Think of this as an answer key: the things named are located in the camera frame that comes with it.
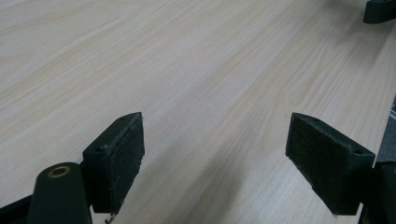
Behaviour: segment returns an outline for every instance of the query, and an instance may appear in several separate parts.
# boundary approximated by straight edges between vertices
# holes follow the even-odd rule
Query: light wood grain surface
[[[362,23],[364,5],[2,1],[0,206],[141,111],[147,153],[114,223],[357,223],[331,214],[285,145],[300,112],[378,151],[396,26]]]

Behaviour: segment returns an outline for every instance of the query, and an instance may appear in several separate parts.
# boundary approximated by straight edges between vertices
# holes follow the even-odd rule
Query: wood grain
[[[142,111],[147,153],[114,223],[357,223],[284,152],[291,112],[378,151],[396,26],[362,23],[364,5],[2,1],[0,206]]]

